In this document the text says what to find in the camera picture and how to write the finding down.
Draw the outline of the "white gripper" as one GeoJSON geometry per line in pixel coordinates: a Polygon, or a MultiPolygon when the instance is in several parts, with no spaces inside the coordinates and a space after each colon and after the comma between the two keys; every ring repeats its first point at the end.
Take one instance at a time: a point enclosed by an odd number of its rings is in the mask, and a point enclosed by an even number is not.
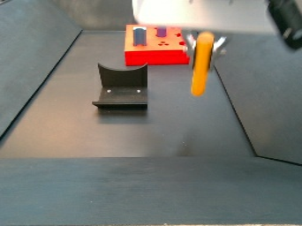
{"type": "MultiPolygon", "coordinates": [[[[139,24],[180,26],[225,33],[276,34],[291,49],[302,48],[302,0],[131,0],[139,24]]],[[[196,39],[184,33],[188,65],[193,67],[196,39]]],[[[212,58],[227,38],[213,43],[212,58]]]]}

